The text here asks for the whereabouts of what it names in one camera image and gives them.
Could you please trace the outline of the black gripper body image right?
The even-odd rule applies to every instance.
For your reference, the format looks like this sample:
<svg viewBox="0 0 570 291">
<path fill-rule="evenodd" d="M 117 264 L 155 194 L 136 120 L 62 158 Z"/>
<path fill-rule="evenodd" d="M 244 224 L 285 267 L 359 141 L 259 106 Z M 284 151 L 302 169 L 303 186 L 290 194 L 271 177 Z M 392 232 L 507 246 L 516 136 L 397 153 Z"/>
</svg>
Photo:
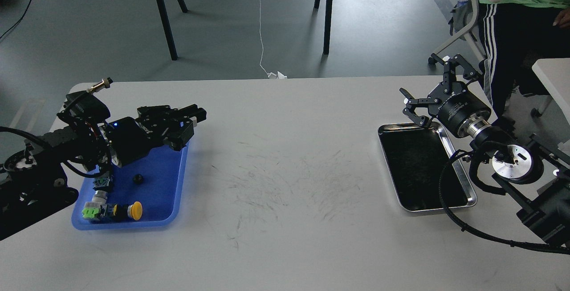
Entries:
<svg viewBox="0 0 570 291">
<path fill-rule="evenodd" d="M 450 94 L 444 93 L 448 88 L 439 85 L 430 92 L 430 99 L 436 100 L 430 106 L 430 114 L 439 120 L 455 137 L 476 137 L 489 126 L 487 119 L 491 109 L 477 96 L 460 86 Z"/>
</svg>

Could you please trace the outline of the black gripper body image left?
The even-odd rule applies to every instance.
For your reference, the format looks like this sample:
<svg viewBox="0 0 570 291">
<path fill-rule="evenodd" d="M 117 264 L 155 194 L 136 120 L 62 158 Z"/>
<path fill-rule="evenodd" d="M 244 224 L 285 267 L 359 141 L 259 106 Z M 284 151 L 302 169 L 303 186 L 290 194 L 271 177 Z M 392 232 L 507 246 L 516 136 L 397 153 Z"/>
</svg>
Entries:
<svg viewBox="0 0 570 291">
<path fill-rule="evenodd" d="M 126 166 L 146 157 L 150 151 L 163 147 L 163 132 L 171 122 L 170 106 L 143 106 L 138 118 L 126 117 L 103 127 L 114 164 Z"/>
</svg>

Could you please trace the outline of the person's second hand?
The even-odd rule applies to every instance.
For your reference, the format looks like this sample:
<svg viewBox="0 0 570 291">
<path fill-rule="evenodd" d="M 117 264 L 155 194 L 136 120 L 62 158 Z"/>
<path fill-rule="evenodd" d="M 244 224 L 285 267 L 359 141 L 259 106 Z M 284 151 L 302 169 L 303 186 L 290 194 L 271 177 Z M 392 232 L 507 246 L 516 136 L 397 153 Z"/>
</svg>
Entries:
<svg viewBox="0 0 570 291">
<path fill-rule="evenodd" d="M 561 29 L 570 28 L 570 8 L 563 9 L 556 15 L 552 23 L 553 27 L 559 27 Z"/>
</svg>

